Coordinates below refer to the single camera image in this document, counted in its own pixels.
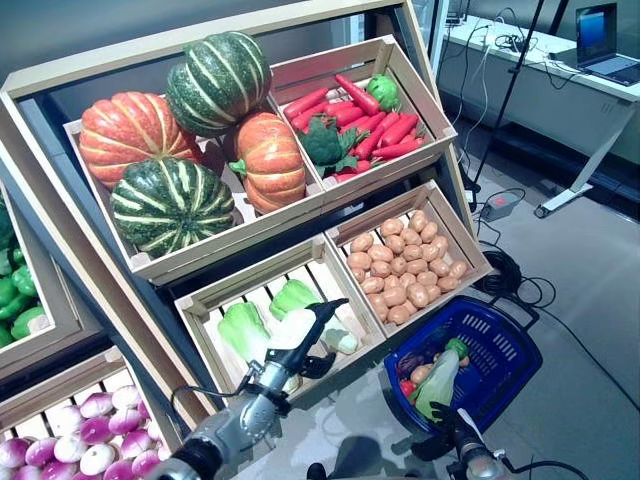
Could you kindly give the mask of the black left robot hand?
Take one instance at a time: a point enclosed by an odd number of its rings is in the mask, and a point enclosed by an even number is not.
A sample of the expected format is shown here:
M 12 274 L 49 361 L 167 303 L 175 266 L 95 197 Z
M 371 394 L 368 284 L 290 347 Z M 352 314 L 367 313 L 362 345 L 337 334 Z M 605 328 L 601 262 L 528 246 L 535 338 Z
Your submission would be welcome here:
M 300 374 L 310 349 L 320 339 L 326 323 L 347 298 L 313 303 L 285 315 L 266 344 L 262 372 L 256 382 L 282 390 L 288 379 Z

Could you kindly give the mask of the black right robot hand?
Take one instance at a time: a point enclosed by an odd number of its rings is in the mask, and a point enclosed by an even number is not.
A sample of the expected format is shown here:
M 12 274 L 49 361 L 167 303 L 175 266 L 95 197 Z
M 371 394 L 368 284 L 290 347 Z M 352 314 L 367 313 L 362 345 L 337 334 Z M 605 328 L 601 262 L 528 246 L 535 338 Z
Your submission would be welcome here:
M 411 452 L 420 460 L 428 462 L 443 457 L 455 449 L 459 458 L 478 448 L 485 448 L 476 429 L 457 410 L 442 403 L 431 401 L 436 433 L 422 442 L 413 443 Z

